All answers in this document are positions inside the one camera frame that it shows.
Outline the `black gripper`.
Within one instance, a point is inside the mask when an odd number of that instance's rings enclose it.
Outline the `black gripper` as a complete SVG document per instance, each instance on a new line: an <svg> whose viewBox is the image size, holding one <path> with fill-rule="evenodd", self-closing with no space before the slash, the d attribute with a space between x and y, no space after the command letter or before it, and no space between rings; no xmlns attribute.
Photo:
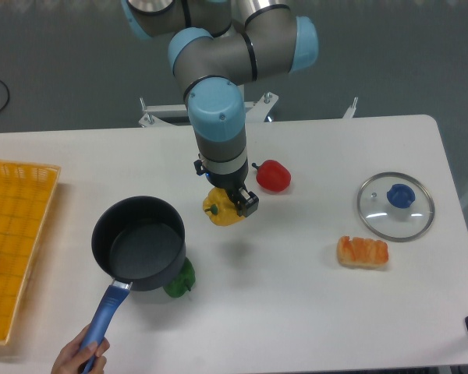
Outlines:
<svg viewBox="0 0 468 374"><path fill-rule="evenodd" d="M246 190L245 181L249 169L247 162L237 171L227 175L216 174L206 169L200 159L194 161L193 164L197 175L206 175L206 179L214 187L230 191L229 199L234 204L239 217L248 217L257 210L258 196L254 192Z"/></svg>

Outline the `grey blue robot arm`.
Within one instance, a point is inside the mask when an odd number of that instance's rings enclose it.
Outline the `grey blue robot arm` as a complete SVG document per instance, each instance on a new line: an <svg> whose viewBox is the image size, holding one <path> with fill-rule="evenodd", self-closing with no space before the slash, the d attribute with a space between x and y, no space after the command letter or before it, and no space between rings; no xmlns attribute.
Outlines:
<svg viewBox="0 0 468 374"><path fill-rule="evenodd" d="M240 27L229 1L124 1L134 33L171 34L168 63L182 92L199 155L194 163L225 190L241 217L258 208L246 188L246 109L240 86L312 66L319 44L314 23L285 1L239 1Z"/></svg>

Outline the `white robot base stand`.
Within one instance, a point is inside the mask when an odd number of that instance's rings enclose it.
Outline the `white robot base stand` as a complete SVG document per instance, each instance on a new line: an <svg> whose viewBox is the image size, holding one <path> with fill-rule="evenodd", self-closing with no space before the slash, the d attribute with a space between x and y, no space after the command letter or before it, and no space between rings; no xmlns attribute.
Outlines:
<svg viewBox="0 0 468 374"><path fill-rule="evenodd" d="M272 108L278 103L279 96L267 91L258 101L245 101L246 121L248 123L273 122ZM140 98L142 115L138 125L142 128L158 128L172 125L189 124L188 112L185 104L166 104L148 106Z"/></svg>

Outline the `person's hand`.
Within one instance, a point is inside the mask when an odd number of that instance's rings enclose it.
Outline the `person's hand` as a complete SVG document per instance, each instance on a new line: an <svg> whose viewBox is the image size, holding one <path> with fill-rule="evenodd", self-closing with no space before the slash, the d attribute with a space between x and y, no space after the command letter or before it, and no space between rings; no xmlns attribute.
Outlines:
<svg viewBox="0 0 468 374"><path fill-rule="evenodd" d="M89 325L86 325L73 340L71 340L58 354L51 373L66 374L80 373L80 368L86 364L90 358L95 358L90 373L104 373L107 358L104 353L110 348L109 341L105 338L99 345L95 342L87 347L81 348Z"/></svg>

